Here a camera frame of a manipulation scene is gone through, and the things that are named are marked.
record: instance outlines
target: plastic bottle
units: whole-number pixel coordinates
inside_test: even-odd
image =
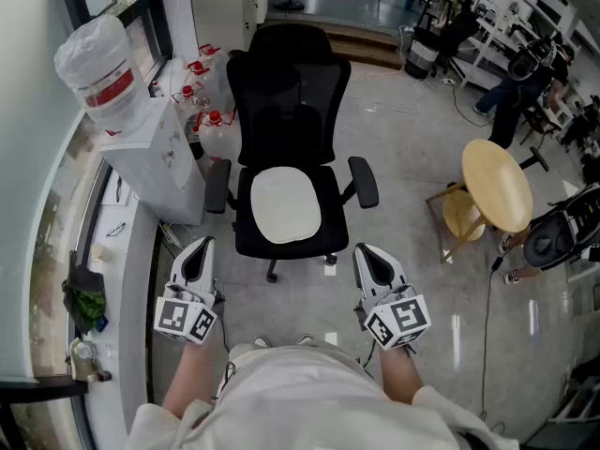
[[[199,62],[208,72],[209,84],[207,93],[211,98],[211,109],[221,113],[233,112],[235,107],[232,89],[227,79],[227,61],[229,58],[220,47],[213,47],[210,43],[198,48]]]
[[[208,112],[209,110],[207,99],[200,97],[201,90],[202,86],[198,82],[195,82],[192,85],[184,85],[181,93],[172,95],[179,116],[179,122],[184,128],[186,135],[192,131],[193,127],[198,125],[195,117],[199,113]]]
[[[156,80],[154,80],[152,82],[152,93],[154,94],[154,97],[164,97],[165,93],[162,91],[162,88],[160,88],[160,85],[158,84],[158,82]]]
[[[237,160],[242,149],[242,134],[233,113],[212,111],[202,116],[198,139],[212,160]]]
[[[202,87],[202,96],[210,100],[212,90],[210,87],[214,87],[211,82],[213,73],[211,73],[210,68],[205,67],[199,61],[190,63],[187,68],[189,68],[189,74],[186,77],[186,84],[193,85],[194,83],[199,83]]]

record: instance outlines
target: trash bin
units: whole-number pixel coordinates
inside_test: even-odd
[[[411,8],[413,8],[413,3],[414,0],[404,0],[404,2],[402,3],[402,7],[405,10],[410,10]]]
[[[406,71],[417,79],[425,79],[440,52],[440,37],[425,28],[414,29]]]

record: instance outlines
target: concrete floor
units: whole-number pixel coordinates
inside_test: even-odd
[[[282,12],[274,7],[282,1],[287,0],[269,0],[268,19],[314,20],[383,32],[397,32],[401,25],[415,26],[423,10],[420,2],[405,10],[403,0],[294,0],[304,3],[305,9]]]
[[[217,239],[217,286],[227,299],[225,325],[229,345],[251,341],[259,334],[266,335],[275,345],[286,345],[304,333],[323,338],[327,332],[337,332],[339,347],[365,361],[371,339],[360,332],[353,314],[359,291],[354,282],[351,252],[357,242],[368,242],[396,256],[414,288],[425,296],[433,325],[419,339],[414,357],[423,381],[479,414],[489,268],[497,256],[501,235],[487,229],[452,263],[442,265],[442,251],[453,246],[456,239],[443,224],[443,199],[428,206],[425,198],[446,183],[460,179],[464,146],[473,139],[486,139],[491,128],[475,127],[463,120],[454,107],[451,88],[439,79],[428,80],[433,89],[422,91],[417,114],[394,112],[372,103],[378,100],[414,111],[416,91],[408,74],[402,71],[371,76],[370,82],[363,82],[368,74],[389,71],[352,63],[352,75],[357,73],[363,78],[349,85],[337,116],[337,158],[331,166],[340,189],[344,189],[350,181],[348,157],[366,158],[376,175],[381,202],[370,210],[362,210],[356,199],[346,205],[351,243],[339,252],[334,277],[324,274],[320,259],[278,262],[279,281],[268,284],[266,261],[236,253],[230,225],[234,212],[230,210],[224,216],[207,215],[201,227],[192,229],[195,237],[212,235]],[[470,110],[481,95],[474,88],[457,89],[459,108],[473,121],[483,123]],[[539,144],[533,136],[525,145],[518,145],[526,128],[519,128],[509,149],[517,161],[529,156],[529,145]],[[550,172],[544,172],[539,165],[526,171],[535,216],[546,212],[547,202],[566,197],[563,181],[581,185],[576,165],[556,141],[546,138],[541,153]],[[236,188],[238,172],[235,164],[232,188]],[[189,241],[184,229],[177,232],[183,242]],[[171,262],[171,256],[162,247],[159,289],[167,281]],[[491,427],[504,422],[504,435],[523,441],[553,412],[563,374],[584,353],[584,335],[593,340],[589,329],[590,325],[597,325],[598,319],[573,318],[564,265],[537,279],[504,286],[502,275],[517,266],[521,266],[521,257],[514,251],[491,277],[486,422]],[[585,286],[586,280],[578,284]],[[226,362],[220,328],[215,338],[217,381]],[[155,397],[160,402],[175,372],[182,345],[157,334],[153,340]],[[368,369],[380,382],[377,354]]]

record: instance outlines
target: sneaker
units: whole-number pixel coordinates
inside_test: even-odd
[[[482,111],[480,111],[479,109],[477,109],[477,105],[473,105],[473,107],[472,107],[472,110],[473,110],[475,113],[477,113],[478,115],[485,116],[485,117],[487,117],[487,116],[488,116],[488,113],[487,113],[487,112],[482,112]]]
[[[312,337],[312,335],[309,334],[304,334],[303,336],[301,336],[298,341],[296,342],[296,345],[302,345],[303,343],[306,343],[308,341],[314,340],[314,338]]]
[[[515,285],[521,281],[520,278],[515,277],[517,270],[504,274],[504,285]]]
[[[510,239],[512,236],[513,236],[513,234],[511,234],[511,233],[505,233],[502,235],[502,240],[498,244],[498,253],[503,255],[508,250],[510,250],[510,248],[511,248],[510,247]]]
[[[255,337],[253,343],[259,347],[264,347],[265,349],[273,348],[273,345],[271,345],[271,342],[267,339],[267,337],[263,337],[262,335]]]

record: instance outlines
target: red bottle cap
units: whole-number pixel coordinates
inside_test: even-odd
[[[211,124],[217,124],[221,121],[221,114],[216,110],[211,111],[208,114],[208,117],[210,118]]]

